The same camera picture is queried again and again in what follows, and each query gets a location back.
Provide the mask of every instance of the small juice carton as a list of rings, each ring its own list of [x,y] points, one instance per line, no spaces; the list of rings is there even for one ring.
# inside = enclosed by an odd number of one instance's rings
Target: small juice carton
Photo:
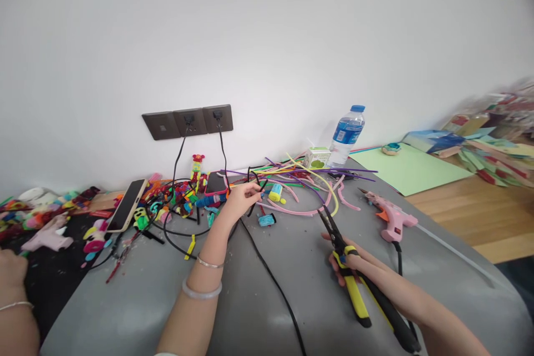
[[[324,167],[330,157],[330,150],[327,147],[310,147],[306,152],[304,166],[310,170],[317,170]]]

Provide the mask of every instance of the stack of paper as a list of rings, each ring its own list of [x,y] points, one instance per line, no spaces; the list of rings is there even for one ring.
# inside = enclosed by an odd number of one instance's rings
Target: stack of paper
[[[534,187],[529,180],[534,146],[485,136],[467,141],[458,156],[470,172],[491,184]]]

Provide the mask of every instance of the blue bottle cap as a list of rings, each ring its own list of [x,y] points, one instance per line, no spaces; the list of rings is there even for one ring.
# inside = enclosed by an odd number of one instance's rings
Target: blue bottle cap
[[[365,106],[354,105],[350,108],[350,110],[354,112],[363,112],[365,110]]]

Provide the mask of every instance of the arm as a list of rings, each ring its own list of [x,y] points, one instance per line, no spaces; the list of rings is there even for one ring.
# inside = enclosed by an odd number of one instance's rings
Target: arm
[[[327,233],[322,236],[330,240]],[[490,356],[465,324],[440,302],[351,240],[345,238],[345,241],[353,245],[361,256],[348,255],[346,266],[365,274],[402,315],[419,325],[429,355]],[[345,280],[339,274],[333,255],[330,263],[336,271],[339,285],[344,286]]]
[[[200,258],[209,264],[221,265],[226,257],[228,237],[236,221],[254,203],[261,199],[261,188],[252,182],[234,186],[228,201],[215,219]],[[198,293],[215,291],[221,282],[223,269],[206,267],[195,262],[187,286]],[[179,356],[201,356],[207,352],[215,320],[218,297],[208,300],[189,298],[183,291],[172,308],[165,325],[158,352]]]
[[[28,260],[15,256],[12,250],[0,250],[0,308],[28,301],[24,289],[27,269]],[[10,355],[37,356],[39,330],[29,306],[0,311],[0,349]]]

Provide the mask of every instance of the black mat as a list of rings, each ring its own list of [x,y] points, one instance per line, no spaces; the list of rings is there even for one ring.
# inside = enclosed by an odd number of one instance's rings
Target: black mat
[[[33,313],[39,326],[41,344],[61,310],[87,274],[88,267],[94,263],[93,260],[87,267],[81,269],[86,256],[83,253],[85,245],[83,235],[100,218],[102,217],[89,214],[73,216],[64,233],[64,236],[74,239],[71,246],[60,252],[42,247],[28,255],[28,274],[24,285],[28,300],[35,306]],[[32,236],[33,233],[21,236],[10,243],[2,244],[2,248],[12,249],[18,254],[22,244]]]

